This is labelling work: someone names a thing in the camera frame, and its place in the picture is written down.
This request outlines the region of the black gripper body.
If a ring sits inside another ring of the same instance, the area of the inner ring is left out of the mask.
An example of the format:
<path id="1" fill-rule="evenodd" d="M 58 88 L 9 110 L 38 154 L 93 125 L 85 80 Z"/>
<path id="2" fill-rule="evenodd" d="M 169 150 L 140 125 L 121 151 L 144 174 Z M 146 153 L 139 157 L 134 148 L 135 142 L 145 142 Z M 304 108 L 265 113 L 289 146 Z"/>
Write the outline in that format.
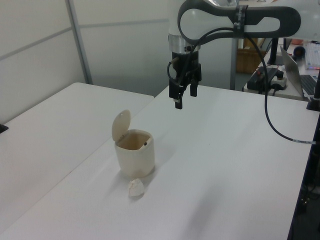
<path id="1" fill-rule="evenodd" d="M 171 82 L 198 83 L 200 81 L 199 52 L 192 54 L 172 53 L 170 65 L 176 72 L 176 77 L 170 77 Z"/>

